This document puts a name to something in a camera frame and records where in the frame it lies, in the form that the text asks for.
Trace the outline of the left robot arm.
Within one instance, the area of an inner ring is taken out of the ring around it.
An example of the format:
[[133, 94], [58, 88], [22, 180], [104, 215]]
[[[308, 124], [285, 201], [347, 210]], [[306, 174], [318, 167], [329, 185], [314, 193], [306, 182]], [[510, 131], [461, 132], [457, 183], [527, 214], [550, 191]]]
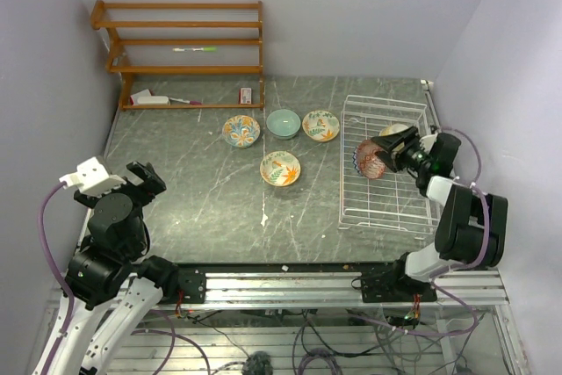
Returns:
[[51, 334], [34, 368], [36, 374], [104, 374], [118, 347], [145, 314], [179, 290], [176, 264], [151, 256], [143, 209], [166, 190], [149, 162], [130, 162], [134, 184], [111, 173], [94, 156], [60, 177], [48, 193], [73, 189], [74, 199], [91, 211], [86, 235], [60, 270], [47, 243], [46, 206], [37, 218], [40, 244], [62, 289]]

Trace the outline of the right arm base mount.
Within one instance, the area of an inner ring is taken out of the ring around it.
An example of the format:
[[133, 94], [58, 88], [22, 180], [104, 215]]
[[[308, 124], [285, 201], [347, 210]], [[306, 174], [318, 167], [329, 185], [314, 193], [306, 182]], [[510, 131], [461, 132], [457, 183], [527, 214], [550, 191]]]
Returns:
[[429, 283], [413, 280], [390, 271], [361, 274], [351, 281], [351, 287], [360, 291], [363, 303], [435, 302], [436, 291]]

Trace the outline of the red patterned bowl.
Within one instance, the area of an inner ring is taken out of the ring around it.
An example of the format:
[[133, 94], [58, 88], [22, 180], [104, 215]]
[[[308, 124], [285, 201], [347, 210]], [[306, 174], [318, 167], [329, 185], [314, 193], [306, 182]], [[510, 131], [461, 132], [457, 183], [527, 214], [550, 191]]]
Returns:
[[386, 165], [377, 156], [381, 148], [371, 139], [362, 141], [355, 149], [352, 162], [357, 172], [368, 179], [379, 179], [385, 173]]

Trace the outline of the yellow sun blue rim bowl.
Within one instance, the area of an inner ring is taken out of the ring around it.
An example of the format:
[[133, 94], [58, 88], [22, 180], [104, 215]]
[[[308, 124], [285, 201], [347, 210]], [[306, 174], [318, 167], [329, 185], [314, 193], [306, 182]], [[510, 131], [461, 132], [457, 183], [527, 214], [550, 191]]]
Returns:
[[403, 132], [405, 130], [408, 129], [407, 125], [401, 124], [401, 123], [396, 123], [396, 124], [392, 124], [390, 126], [387, 126], [386, 128], [384, 128], [383, 130], [381, 130], [379, 132], [380, 136], [388, 136], [388, 135], [393, 135], [393, 134], [397, 134], [400, 132]]

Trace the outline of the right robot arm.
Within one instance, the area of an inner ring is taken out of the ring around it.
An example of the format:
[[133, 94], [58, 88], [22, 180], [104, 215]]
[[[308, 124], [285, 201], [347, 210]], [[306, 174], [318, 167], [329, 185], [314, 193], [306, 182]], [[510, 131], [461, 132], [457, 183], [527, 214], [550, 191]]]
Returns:
[[381, 275], [396, 300], [421, 294], [431, 282], [454, 270], [487, 269], [502, 258], [508, 219], [508, 200], [485, 194], [477, 181], [461, 184], [453, 173], [462, 141], [447, 132], [421, 137], [416, 127], [371, 139], [386, 167], [406, 171], [419, 193], [442, 207], [434, 241], [407, 252]]

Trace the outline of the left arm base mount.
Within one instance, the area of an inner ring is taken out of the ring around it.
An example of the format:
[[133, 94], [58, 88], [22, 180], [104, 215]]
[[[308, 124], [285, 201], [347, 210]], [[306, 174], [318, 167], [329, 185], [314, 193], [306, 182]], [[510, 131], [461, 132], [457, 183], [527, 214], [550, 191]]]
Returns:
[[162, 298], [163, 304], [203, 304], [206, 296], [207, 277], [202, 270], [180, 266], [176, 286]]

